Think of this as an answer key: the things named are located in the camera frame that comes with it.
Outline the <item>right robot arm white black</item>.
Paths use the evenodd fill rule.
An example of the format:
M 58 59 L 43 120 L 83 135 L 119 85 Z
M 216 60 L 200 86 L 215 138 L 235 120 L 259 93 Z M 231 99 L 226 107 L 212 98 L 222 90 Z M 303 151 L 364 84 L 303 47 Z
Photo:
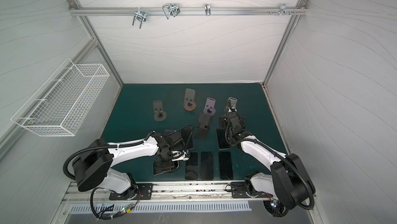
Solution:
M 286 210 L 297 206 L 305 210 L 314 209 L 315 186 L 298 155 L 278 152 L 259 141 L 245 130 L 243 118 L 236 113 L 226 113 L 220 125 L 229 145 L 239 147 L 270 171 L 270 176 L 261 172 L 249 176 L 248 189 L 275 196 Z

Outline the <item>phone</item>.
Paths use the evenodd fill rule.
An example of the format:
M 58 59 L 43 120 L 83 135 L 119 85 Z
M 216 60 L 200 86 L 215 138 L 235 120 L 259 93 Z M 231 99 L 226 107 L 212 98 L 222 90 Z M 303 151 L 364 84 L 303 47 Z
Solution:
M 187 150 L 191 150 L 194 148 L 193 143 L 193 127 L 188 126 L 181 130 L 181 136 L 184 139 L 185 147 Z
M 185 180 L 195 181 L 198 179 L 198 153 L 191 152 L 190 158 L 186 161 Z
M 233 179 L 233 165 L 230 152 L 219 152 L 219 170 L 220 179 L 232 180 Z
M 201 152 L 200 178 L 205 181 L 214 179 L 214 155 L 212 152 Z
M 163 162 L 162 160 L 153 162 L 153 175 L 174 172 L 179 167 L 178 161 Z
M 230 144 L 225 139 L 225 129 L 221 127 L 217 127 L 216 135 L 217 135 L 218 148 L 220 150 L 226 150 L 231 147 Z

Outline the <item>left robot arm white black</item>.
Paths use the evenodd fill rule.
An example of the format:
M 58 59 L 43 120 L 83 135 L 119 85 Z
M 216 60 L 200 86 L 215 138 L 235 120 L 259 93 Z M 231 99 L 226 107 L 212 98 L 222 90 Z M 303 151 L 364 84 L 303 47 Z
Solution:
M 121 143 L 107 143 L 100 138 L 70 155 L 63 164 L 63 173 L 77 183 L 78 190 L 87 192 L 107 189 L 118 198 L 132 199 L 139 190 L 133 176 L 119 172 L 114 166 L 141 157 L 156 157 L 157 174 L 176 169 L 178 161 L 187 161 L 190 153 L 181 134 L 149 133 L 145 138 Z

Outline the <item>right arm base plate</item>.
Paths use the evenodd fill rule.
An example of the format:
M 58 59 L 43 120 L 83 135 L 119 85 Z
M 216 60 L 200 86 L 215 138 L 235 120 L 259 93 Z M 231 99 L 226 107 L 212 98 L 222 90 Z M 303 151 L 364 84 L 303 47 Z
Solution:
M 247 182 L 231 182 L 230 191 L 232 198 L 256 198 L 258 192 L 253 188 L 251 183 Z

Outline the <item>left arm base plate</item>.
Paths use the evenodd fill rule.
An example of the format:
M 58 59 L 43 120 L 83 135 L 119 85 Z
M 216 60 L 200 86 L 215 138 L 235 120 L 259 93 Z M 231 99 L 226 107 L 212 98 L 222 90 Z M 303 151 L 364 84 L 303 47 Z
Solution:
M 129 187 L 125 192 L 118 194 L 111 192 L 109 200 L 127 201 L 127 200 L 150 200 L 153 192 L 152 183 L 137 183 Z

